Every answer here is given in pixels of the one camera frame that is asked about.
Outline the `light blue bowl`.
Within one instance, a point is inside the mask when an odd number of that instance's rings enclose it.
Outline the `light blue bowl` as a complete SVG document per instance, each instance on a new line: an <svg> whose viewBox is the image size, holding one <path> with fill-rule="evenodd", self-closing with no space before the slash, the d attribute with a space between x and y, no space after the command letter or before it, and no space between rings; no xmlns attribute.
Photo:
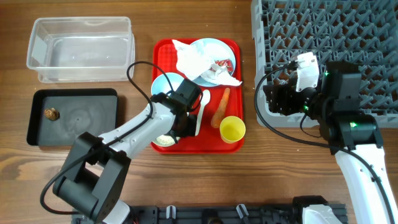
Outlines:
<svg viewBox="0 0 398 224"><path fill-rule="evenodd" d="M168 72L166 73L167 77L170 80L171 86L173 90L177 90L180 84L183 82L184 77L177 73ZM161 92L167 93L171 90L171 87L166 79L166 77L161 74L159 75L153 82L151 86L151 94L156 95Z"/></svg>

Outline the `yellow plastic cup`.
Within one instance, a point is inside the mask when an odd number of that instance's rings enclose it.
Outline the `yellow plastic cup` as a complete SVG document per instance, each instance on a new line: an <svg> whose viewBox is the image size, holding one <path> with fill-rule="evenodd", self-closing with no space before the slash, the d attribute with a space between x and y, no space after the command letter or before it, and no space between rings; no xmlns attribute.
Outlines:
<svg viewBox="0 0 398 224"><path fill-rule="evenodd" d="M220 135L224 142L232 144L242 140L246 134L244 121L237 116L225 117L220 124Z"/></svg>

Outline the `white napkin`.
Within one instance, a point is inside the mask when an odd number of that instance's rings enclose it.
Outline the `white napkin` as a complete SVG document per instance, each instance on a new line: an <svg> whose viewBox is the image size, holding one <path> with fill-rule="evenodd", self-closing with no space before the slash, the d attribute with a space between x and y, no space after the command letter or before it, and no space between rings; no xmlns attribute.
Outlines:
<svg viewBox="0 0 398 224"><path fill-rule="evenodd" d="M202 73L202 69L206 70L206 60L201 58L190 44L175 39L172 43L177 51L177 70L193 81Z"/></svg>

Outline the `red snack wrapper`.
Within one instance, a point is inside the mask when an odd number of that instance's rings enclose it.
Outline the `red snack wrapper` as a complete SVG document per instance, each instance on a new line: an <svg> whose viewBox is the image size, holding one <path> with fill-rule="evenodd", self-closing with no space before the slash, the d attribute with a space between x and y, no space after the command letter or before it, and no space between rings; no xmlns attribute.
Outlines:
<svg viewBox="0 0 398 224"><path fill-rule="evenodd" d="M232 61L230 59L225 59L225 60L216 60L215 63L220 66L220 67L226 67L228 73L230 75L233 74L234 72L234 67L232 64Z"/></svg>

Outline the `brown food piece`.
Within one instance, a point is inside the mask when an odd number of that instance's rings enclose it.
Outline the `brown food piece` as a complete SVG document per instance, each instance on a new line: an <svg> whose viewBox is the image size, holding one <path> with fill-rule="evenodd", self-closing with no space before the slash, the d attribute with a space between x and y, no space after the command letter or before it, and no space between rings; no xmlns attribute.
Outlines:
<svg viewBox="0 0 398 224"><path fill-rule="evenodd" d="M56 121L59 119L60 113L55 108L47 108L44 110L44 116L51 121Z"/></svg>

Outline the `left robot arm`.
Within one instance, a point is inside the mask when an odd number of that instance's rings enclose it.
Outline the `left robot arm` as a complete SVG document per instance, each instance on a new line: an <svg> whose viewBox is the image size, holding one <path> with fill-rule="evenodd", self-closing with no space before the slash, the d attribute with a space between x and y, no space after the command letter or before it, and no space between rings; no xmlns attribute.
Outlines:
<svg viewBox="0 0 398 224"><path fill-rule="evenodd" d="M131 161L159 136L194 136L191 113L200 87L185 79L170 92L151 96L147 107L119 128L98 137L75 139L56 176L53 193L93 223L132 223L130 206L120 200Z"/></svg>

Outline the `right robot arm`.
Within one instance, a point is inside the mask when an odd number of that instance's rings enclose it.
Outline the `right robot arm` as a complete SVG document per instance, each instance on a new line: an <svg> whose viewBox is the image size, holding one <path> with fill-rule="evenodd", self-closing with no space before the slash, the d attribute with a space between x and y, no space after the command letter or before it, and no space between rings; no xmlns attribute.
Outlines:
<svg viewBox="0 0 398 224"><path fill-rule="evenodd" d="M261 122L288 140L328 148L343 173L358 223L397 223L397 205L386 171L382 134L376 119L359 110L361 73L358 65L327 62L322 87L298 89L298 80L285 85L264 85L272 112L291 115L303 112L320 125L324 144L288 136L272 127L255 106Z"/></svg>

